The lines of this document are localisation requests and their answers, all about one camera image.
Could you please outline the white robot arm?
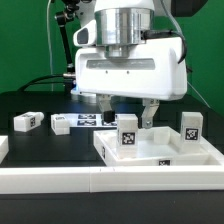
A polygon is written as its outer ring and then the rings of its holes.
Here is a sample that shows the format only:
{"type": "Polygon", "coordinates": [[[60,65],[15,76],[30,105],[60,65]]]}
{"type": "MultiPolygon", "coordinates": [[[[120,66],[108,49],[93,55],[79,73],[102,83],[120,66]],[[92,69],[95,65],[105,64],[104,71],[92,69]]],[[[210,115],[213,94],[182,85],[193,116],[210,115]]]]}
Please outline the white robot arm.
{"type": "Polygon", "coordinates": [[[178,25],[155,30],[153,19],[191,17],[208,0],[95,0],[73,36],[76,91],[93,93],[111,122],[113,96],[141,98],[141,126],[150,128],[161,100],[187,91],[186,40],[178,25]]]}

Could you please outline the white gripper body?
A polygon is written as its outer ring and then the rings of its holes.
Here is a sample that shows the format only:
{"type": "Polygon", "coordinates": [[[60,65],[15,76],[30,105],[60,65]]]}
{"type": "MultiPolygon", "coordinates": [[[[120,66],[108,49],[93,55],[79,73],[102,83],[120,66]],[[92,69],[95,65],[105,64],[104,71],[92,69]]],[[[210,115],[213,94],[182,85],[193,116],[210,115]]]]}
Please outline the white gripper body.
{"type": "Polygon", "coordinates": [[[179,37],[151,39],[130,47],[128,58],[108,59],[103,47],[77,51],[79,92],[158,100],[181,99],[187,92],[187,74],[179,37]]]}

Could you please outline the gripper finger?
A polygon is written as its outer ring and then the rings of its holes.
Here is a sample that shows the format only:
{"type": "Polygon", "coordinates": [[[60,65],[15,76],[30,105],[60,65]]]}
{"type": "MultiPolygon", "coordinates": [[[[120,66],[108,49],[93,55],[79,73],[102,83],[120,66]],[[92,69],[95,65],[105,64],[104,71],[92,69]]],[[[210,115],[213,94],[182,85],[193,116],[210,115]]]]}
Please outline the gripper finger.
{"type": "Polygon", "coordinates": [[[144,110],[141,115],[141,127],[149,129],[153,126],[153,118],[159,108],[160,102],[156,99],[143,99],[142,104],[144,110]]]}
{"type": "Polygon", "coordinates": [[[97,103],[102,113],[102,119],[104,122],[115,121],[115,111],[111,107],[111,96],[110,95],[98,95],[97,103]]]}

